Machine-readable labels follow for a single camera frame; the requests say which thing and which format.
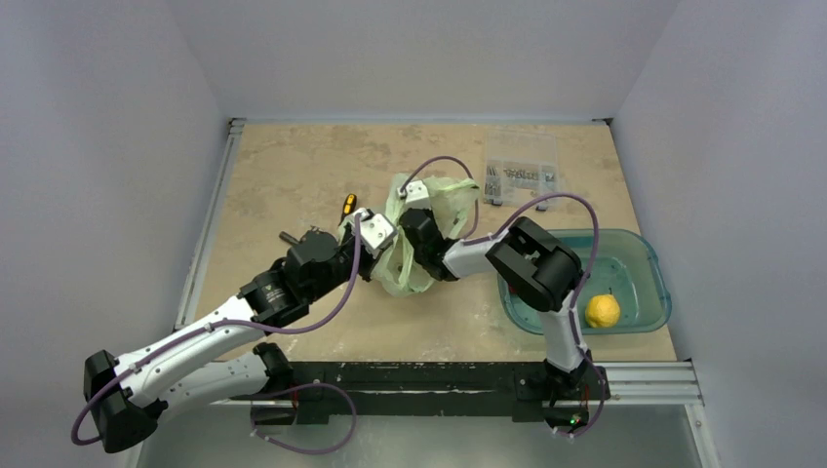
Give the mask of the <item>light green plastic bag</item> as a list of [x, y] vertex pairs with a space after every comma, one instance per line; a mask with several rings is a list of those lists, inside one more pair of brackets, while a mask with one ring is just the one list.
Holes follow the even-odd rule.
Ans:
[[[407, 179], [404, 173], [393, 176], [384, 202], [370, 209], [385, 215], [395, 226], [399, 225], [404, 202], [398, 198], [398, 188]], [[443, 237], [458, 239], [472, 226], [475, 202], [481, 194], [478, 184], [470, 178], [427, 176], [423, 184], [430, 197], [431, 208]], [[414, 261], [414, 249], [400, 232], [381, 259], [372, 266], [371, 281], [395, 297], [424, 293], [437, 281]]]

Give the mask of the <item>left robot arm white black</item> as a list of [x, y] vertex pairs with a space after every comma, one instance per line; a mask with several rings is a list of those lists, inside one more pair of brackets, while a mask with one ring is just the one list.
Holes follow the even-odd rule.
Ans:
[[83, 367], [85, 406], [72, 423], [71, 442], [117, 453], [142, 443], [165, 416], [189, 404], [258, 392], [282, 397], [291, 373], [280, 353], [268, 357], [255, 350], [225, 366], [215, 359], [271, 334], [299, 335], [327, 325], [396, 238], [395, 228], [382, 229], [375, 220], [349, 224], [340, 239], [310, 230], [200, 320], [132, 352], [90, 355]]

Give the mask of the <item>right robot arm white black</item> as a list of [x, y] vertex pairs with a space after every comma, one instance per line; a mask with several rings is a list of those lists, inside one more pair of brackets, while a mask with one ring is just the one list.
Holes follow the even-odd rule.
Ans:
[[505, 232], [477, 244], [443, 236], [430, 210], [407, 210], [400, 224], [413, 247], [413, 259], [435, 280], [452, 282], [496, 272], [538, 312], [550, 389], [569, 397], [584, 386], [586, 374], [581, 365], [588, 348], [573, 317], [575, 290], [583, 271], [571, 249], [525, 216]]

